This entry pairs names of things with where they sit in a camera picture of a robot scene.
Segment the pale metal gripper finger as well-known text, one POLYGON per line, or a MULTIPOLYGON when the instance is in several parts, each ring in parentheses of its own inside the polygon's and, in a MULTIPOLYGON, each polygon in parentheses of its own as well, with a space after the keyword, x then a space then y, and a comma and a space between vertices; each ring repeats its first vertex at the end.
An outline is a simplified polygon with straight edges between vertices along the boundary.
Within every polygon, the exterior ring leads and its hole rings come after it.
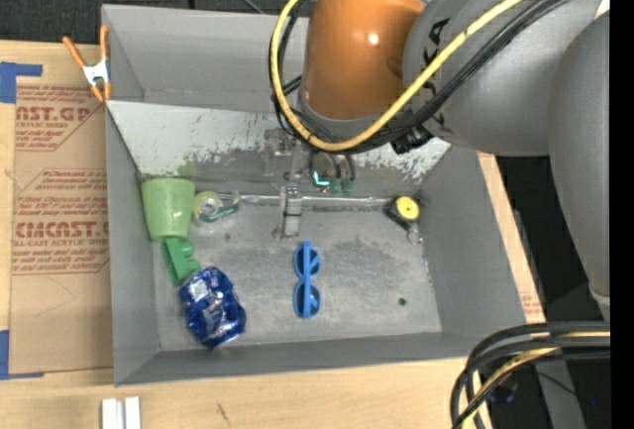
POLYGON ((296 186, 287 186, 285 188, 285 197, 285 236, 297 236, 302 215, 301 193, 296 186))
POLYGON ((272 235, 275 238, 281 238, 283 236, 284 222, 285 222, 285 206, 286 206, 286 189, 281 188, 278 193, 277 223, 272 232, 272 235))

